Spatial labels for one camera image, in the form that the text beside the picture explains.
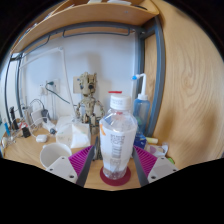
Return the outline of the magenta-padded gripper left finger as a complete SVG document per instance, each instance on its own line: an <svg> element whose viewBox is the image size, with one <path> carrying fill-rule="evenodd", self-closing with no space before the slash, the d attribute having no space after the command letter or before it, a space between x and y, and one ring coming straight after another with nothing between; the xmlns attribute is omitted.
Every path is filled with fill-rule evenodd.
<svg viewBox="0 0 224 224"><path fill-rule="evenodd" d="M47 171L78 186L83 187L87 180L90 165L95 157L98 140L75 154L66 157L60 156Z"/></svg>

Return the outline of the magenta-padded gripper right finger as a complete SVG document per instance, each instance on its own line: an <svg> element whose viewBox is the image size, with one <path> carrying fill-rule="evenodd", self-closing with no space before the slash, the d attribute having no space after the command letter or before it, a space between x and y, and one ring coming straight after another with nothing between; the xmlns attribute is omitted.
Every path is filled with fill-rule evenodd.
<svg viewBox="0 0 224 224"><path fill-rule="evenodd" d="M166 157L155 157L137 146L133 147L132 156L141 186L153 183L178 171Z"/></svg>

